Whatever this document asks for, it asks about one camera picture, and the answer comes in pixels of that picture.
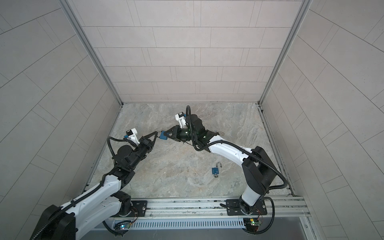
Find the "blue padlock with key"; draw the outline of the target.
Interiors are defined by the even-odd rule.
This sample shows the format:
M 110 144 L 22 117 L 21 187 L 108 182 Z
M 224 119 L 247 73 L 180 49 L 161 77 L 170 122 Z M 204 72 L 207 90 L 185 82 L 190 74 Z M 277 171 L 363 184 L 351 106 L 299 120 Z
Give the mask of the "blue padlock with key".
M 165 131 L 161 131 L 160 135 L 158 136 L 158 138 L 161 139 L 161 140 L 167 140 L 168 139 L 168 137 L 165 136 Z
M 219 169 L 222 168 L 222 163 L 221 162 L 217 162 L 216 163 L 216 166 L 214 168 L 212 168 L 212 174 L 215 178 L 217 178 L 219 176 Z

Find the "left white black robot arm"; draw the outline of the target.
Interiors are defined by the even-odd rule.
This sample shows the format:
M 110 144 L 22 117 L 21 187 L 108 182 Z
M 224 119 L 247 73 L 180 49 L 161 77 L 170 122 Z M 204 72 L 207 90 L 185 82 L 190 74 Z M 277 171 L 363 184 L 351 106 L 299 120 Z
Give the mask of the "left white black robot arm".
M 107 145 L 114 167 L 104 174 L 99 184 L 61 205 L 46 208 L 31 236 L 32 240 L 79 240 L 94 227 L 116 214 L 127 216 L 132 210 L 131 196 L 122 192 L 135 175 L 136 166 L 154 148 L 158 133 L 137 139 L 130 130 L 121 140 L 125 145 L 116 152 L 108 137 Z

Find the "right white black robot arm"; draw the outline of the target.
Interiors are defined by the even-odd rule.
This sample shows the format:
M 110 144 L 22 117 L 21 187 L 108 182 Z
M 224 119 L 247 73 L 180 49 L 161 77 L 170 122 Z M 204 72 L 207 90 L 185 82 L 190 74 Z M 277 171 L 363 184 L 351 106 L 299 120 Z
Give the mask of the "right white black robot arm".
M 287 179 L 277 170 L 263 148 L 240 147 L 223 139 L 219 133 L 207 130 L 202 120 L 191 113 L 190 106 L 186 107 L 185 113 L 181 112 L 175 115 L 175 118 L 179 124 L 162 131 L 162 139 L 191 142 L 196 151 L 218 154 L 242 168 L 247 186 L 239 201 L 240 210 L 244 214 L 253 214 L 257 209 L 257 203 L 261 202 L 270 190 L 284 189 L 288 186 Z

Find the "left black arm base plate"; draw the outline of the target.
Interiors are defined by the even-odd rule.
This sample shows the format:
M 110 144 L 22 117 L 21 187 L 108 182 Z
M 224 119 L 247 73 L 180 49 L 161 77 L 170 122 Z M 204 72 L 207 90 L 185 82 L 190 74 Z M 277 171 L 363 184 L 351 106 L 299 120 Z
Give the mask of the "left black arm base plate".
M 117 213 L 118 217 L 144 217 L 147 209 L 147 201 L 126 201 L 122 203 L 120 211 Z

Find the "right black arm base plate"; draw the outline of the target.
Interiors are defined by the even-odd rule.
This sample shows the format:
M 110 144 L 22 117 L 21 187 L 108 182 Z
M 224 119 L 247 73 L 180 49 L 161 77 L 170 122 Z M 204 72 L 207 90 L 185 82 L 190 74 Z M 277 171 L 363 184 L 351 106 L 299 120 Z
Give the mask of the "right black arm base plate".
M 257 200 L 249 213 L 245 211 L 246 207 L 242 207 L 239 199 L 227 199 L 224 207 L 228 216 L 265 216 L 268 214 L 264 200 Z

